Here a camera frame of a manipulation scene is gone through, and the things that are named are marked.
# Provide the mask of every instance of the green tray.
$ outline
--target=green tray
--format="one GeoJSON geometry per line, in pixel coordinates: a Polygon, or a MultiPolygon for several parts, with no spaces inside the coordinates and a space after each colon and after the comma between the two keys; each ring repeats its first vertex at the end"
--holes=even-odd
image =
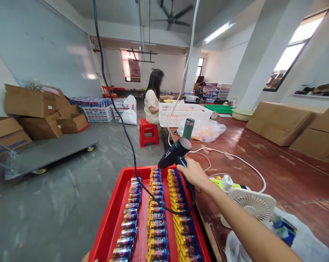
{"type": "Polygon", "coordinates": [[[215,111],[218,114],[232,114],[233,107],[224,105],[204,105],[205,108],[215,111]]]}

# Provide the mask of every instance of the red plastic stool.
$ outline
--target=red plastic stool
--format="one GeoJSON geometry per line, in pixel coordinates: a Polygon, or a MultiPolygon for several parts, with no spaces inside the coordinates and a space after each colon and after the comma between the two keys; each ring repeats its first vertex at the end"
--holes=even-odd
{"type": "Polygon", "coordinates": [[[158,140],[158,130],[157,125],[149,124],[146,119],[140,119],[140,147],[144,148],[147,143],[156,143],[156,146],[160,145],[158,140]],[[152,136],[145,137],[146,133],[151,133],[152,136]]]}

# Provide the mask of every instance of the small bottle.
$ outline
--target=small bottle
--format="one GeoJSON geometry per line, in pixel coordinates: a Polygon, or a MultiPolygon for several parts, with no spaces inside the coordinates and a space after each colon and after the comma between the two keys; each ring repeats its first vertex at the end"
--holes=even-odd
{"type": "Polygon", "coordinates": [[[193,124],[195,123],[195,120],[192,118],[187,118],[185,122],[183,137],[187,140],[191,139],[191,134],[193,130],[193,124]]]}
{"type": "Polygon", "coordinates": [[[237,107],[237,98],[234,98],[234,99],[232,100],[232,107],[233,107],[233,108],[236,108],[236,107],[237,107]]]}

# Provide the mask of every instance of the heat gun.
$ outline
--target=heat gun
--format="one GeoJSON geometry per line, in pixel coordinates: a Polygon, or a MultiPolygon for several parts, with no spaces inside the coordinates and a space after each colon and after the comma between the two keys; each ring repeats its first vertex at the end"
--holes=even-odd
{"type": "MultiPolygon", "coordinates": [[[[159,169],[166,169],[172,164],[182,165],[187,168],[187,163],[184,159],[184,155],[188,153],[192,149],[192,144],[189,140],[184,137],[179,138],[168,151],[163,155],[161,160],[158,162],[159,169]]],[[[194,194],[195,194],[195,186],[193,186],[190,182],[188,182],[184,176],[187,189],[191,190],[192,194],[192,204],[195,204],[194,194]]]]}

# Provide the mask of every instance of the hand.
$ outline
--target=hand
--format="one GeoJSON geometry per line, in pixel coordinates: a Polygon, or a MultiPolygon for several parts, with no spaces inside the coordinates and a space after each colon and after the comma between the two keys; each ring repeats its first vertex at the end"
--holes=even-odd
{"type": "Polygon", "coordinates": [[[210,182],[200,163],[188,156],[185,157],[185,160],[187,162],[187,168],[182,165],[177,165],[176,168],[184,174],[188,182],[200,188],[202,188],[207,182],[210,182]]]}

